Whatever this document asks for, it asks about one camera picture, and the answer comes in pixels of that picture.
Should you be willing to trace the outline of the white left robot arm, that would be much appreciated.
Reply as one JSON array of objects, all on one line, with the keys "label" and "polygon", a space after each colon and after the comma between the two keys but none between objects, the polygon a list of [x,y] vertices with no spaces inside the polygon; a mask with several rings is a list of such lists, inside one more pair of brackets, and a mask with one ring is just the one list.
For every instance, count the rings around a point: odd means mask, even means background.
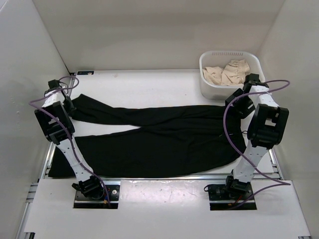
[{"label": "white left robot arm", "polygon": [[103,199],[106,196],[104,183],[85,161],[73,136],[75,128],[70,117],[76,108],[67,95],[73,88],[60,79],[49,81],[48,86],[43,98],[29,103],[35,108],[35,117],[42,132],[62,152],[71,166],[78,181],[72,187],[85,197]]}]

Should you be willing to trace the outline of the black trousers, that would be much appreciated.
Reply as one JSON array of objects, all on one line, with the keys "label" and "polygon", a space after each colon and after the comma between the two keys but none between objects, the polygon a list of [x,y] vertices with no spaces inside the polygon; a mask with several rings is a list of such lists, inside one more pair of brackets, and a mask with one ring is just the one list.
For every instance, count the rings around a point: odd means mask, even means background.
[{"label": "black trousers", "polygon": [[114,108],[86,95],[73,100],[77,121],[132,125],[133,130],[77,137],[94,173],[106,177],[178,177],[235,161],[246,144],[240,118],[211,105]]}]

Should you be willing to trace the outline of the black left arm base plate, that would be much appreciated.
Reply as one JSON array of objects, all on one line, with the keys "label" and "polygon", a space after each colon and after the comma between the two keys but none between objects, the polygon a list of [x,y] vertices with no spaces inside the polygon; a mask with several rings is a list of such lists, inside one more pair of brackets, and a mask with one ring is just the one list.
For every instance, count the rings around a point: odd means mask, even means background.
[{"label": "black left arm base plate", "polygon": [[79,190],[76,190],[73,208],[75,209],[118,209],[120,197],[120,181],[104,181],[108,189],[109,201],[105,201],[104,189],[97,194],[85,197]]}]

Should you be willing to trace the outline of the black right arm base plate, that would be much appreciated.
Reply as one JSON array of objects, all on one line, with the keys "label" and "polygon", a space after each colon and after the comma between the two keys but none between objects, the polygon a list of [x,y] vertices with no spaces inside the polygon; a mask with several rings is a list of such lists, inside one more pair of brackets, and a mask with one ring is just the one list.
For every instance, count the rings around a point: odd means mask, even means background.
[{"label": "black right arm base plate", "polygon": [[245,194],[230,192],[225,184],[208,184],[204,192],[208,193],[210,211],[257,210],[251,185]]}]

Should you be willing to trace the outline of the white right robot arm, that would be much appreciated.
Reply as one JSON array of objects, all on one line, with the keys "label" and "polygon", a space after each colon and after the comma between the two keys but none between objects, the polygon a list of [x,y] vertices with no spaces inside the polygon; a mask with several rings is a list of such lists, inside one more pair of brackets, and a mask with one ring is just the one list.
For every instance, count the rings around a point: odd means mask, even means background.
[{"label": "white right robot arm", "polygon": [[226,178],[224,194],[229,199],[245,196],[250,189],[253,173],[262,157],[283,138],[289,110],[279,106],[271,96],[267,82],[261,82],[258,74],[249,74],[242,89],[235,91],[225,101],[224,118],[233,110],[240,119],[251,115],[248,125],[248,143],[244,152],[235,149],[239,164]]}]

